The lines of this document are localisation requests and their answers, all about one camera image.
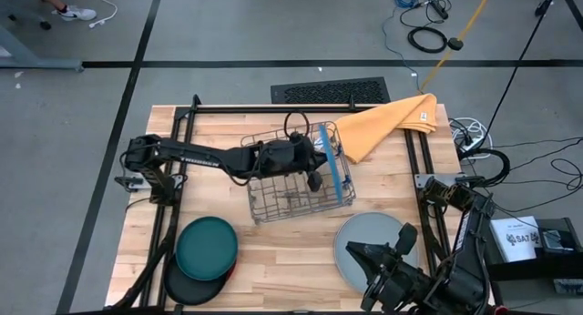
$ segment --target black plate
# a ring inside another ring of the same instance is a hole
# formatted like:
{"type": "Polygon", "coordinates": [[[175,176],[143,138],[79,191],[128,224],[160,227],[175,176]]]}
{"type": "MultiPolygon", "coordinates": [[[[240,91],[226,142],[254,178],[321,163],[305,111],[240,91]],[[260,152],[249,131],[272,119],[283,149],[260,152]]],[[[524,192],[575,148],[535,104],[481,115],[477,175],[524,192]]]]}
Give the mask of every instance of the black plate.
{"type": "Polygon", "coordinates": [[[173,255],[164,270],[164,288],[174,301],[196,306],[215,298],[225,286],[231,269],[218,279],[201,281],[191,279],[182,272],[173,255]]]}

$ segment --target dish rack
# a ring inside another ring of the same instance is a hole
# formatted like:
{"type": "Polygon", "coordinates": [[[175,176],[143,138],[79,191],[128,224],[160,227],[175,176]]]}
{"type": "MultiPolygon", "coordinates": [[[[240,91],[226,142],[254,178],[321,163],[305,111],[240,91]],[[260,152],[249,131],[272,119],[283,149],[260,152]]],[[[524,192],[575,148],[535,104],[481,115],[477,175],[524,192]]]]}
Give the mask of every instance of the dish rack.
{"type": "MultiPolygon", "coordinates": [[[[329,142],[328,150],[332,152],[328,155],[332,154],[335,168],[331,166],[330,157],[318,168],[317,171],[322,176],[322,185],[317,192],[310,191],[307,184],[308,176],[304,172],[274,178],[253,178],[247,185],[247,192],[255,224],[350,206],[356,198],[338,128],[333,122],[309,125],[308,138],[316,151],[324,152],[327,147],[325,141],[329,142]],[[326,136],[322,136],[322,131],[326,132],[326,136]]],[[[305,128],[306,126],[288,129],[303,133],[305,128]]],[[[241,140],[241,145],[248,146],[259,141],[269,142],[277,139],[288,139],[283,129],[246,136],[241,140]]]]}

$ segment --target sticker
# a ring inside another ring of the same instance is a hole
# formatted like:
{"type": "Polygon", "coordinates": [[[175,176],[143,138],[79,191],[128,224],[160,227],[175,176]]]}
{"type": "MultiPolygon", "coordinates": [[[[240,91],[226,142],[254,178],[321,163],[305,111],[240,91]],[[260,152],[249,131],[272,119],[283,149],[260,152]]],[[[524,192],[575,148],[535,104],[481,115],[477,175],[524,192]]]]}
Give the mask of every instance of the sticker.
{"type": "Polygon", "coordinates": [[[457,242],[455,243],[454,251],[460,250],[464,246],[464,238],[465,232],[467,231],[467,222],[470,219],[470,211],[468,210],[464,217],[462,218],[462,225],[459,228],[459,232],[457,233],[457,242]]]}
{"type": "Polygon", "coordinates": [[[321,137],[316,138],[316,140],[313,142],[313,147],[318,151],[320,151],[324,147],[324,143],[322,142],[321,137]]]}

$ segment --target metal bracket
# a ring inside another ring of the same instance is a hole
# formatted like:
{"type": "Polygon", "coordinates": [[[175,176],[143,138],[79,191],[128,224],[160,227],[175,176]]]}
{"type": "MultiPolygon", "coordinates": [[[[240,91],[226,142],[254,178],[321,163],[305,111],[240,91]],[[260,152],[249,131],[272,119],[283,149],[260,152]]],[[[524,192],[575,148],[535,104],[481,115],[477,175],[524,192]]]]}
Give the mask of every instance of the metal bracket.
{"type": "Polygon", "coordinates": [[[455,183],[463,183],[463,182],[458,182],[458,179],[465,178],[465,177],[466,177],[466,174],[464,174],[464,173],[461,173],[461,174],[415,174],[414,180],[415,180],[415,187],[416,188],[424,188],[425,184],[427,184],[427,181],[429,180],[429,178],[435,178],[436,180],[447,185],[448,187],[451,187],[455,183]]]}
{"type": "MultiPolygon", "coordinates": [[[[177,187],[184,177],[181,175],[175,175],[174,177],[174,188],[177,187]]],[[[129,188],[132,192],[138,192],[142,189],[150,189],[152,186],[144,179],[144,177],[139,173],[130,173],[126,177],[115,177],[114,180],[123,187],[129,188]]]]}

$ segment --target white cable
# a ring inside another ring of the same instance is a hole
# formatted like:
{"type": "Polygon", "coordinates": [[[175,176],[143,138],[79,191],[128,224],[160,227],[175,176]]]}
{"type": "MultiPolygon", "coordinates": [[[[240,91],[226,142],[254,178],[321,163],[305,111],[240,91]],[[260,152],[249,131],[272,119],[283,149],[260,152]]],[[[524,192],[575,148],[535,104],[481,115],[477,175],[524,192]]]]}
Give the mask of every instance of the white cable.
{"type": "Polygon", "coordinates": [[[111,14],[109,17],[103,18],[101,20],[97,20],[95,23],[89,24],[89,28],[94,28],[96,25],[103,25],[103,24],[105,24],[107,20],[113,18],[118,13],[118,6],[115,5],[113,2],[109,2],[108,0],[101,0],[101,1],[107,3],[108,5],[112,5],[115,10],[113,11],[113,14],[111,14]]]}
{"type": "MultiPolygon", "coordinates": [[[[461,146],[464,147],[465,150],[470,150],[473,147],[475,147],[482,139],[484,139],[484,135],[486,134],[487,131],[487,127],[485,127],[482,123],[480,123],[479,120],[475,119],[475,118],[471,118],[471,117],[460,117],[460,118],[454,118],[456,121],[458,121],[460,124],[462,124],[465,128],[465,130],[470,134],[471,138],[472,138],[472,143],[469,146],[461,146]]],[[[453,120],[449,122],[449,125],[451,126],[452,123],[455,123],[453,120]]],[[[454,140],[459,136],[459,135],[463,135],[464,133],[462,132],[462,129],[460,128],[456,128],[456,129],[452,129],[452,137],[454,138],[454,140]]],[[[489,143],[489,148],[493,149],[494,148],[494,143],[492,142],[492,135],[490,135],[488,133],[487,136],[488,139],[488,143],[489,143]]],[[[474,156],[474,157],[468,157],[468,160],[478,160],[478,159],[486,159],[490,157],[490,154],[484,155],[484,156],[474,156]]]]}

